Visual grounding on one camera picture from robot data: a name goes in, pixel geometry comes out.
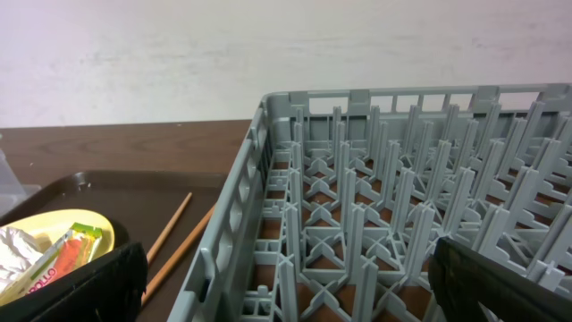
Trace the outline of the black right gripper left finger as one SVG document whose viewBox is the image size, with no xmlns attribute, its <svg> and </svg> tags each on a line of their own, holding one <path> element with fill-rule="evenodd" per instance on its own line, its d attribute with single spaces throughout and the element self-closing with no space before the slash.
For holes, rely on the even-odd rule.
<svg viewBox="0 0 572 322">
<path fill-rule="evenodd" d="M 1 322 L 134 321 L 146 290 L 147 256 L 130 242 L 1 307 Z"/>
</svg>

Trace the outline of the white paper napkin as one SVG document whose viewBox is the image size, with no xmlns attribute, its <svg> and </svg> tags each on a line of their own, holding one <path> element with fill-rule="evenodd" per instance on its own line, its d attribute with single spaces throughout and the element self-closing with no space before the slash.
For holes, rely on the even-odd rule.
<svg viewBox="0 0 572 322">
<path fill-rule="evenodd" d="M 1 229 L 1 292 L 5 291 L 43 254 L 33 236 L 21 229 Z"/>
</svg>

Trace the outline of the yellow plate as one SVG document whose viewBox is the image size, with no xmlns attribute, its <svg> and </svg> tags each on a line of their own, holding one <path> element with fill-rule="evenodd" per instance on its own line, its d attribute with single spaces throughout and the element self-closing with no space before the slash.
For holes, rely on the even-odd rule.
<svg viewBox="0 0 572 322">
<path fill-rule="evenodd" d="M 115 233 L 111 222 L 103 215 L 86 209 L 73 208 L 49 211 L 17 220 L 3 225 L 3 227 L 20 229 L 29 234 L 35 239 L 39 251 L 44 253 L 74 223 L 90 225 L 103 230 L 103 238 L 94 258 L 101 257 L 114 249 Z"/>
</svg>

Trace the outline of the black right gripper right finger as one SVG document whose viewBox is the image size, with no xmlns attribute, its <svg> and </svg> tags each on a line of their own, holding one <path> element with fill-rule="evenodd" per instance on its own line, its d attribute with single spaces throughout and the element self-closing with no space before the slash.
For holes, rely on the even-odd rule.
<svg viewBox="0 0 572 322">
<path fill-rule="evenodd" d="M 428 278 L 449 321 L 569 321 L 571 301 L 448 237 L 437 241 Z"/>
</svg>

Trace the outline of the orange green snack wrapper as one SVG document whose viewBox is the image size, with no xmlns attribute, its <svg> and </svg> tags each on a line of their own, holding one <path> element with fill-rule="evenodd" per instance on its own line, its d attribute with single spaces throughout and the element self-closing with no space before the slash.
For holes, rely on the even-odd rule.
<svg viewBox="0 0 572 322">
<path fill-rule="evenodd" d="M 99 227 L 74 223 L 47 251 L 1 293 L 1 305 L 35 292 L 88 264 L 103 238 Z"/>
</svg>

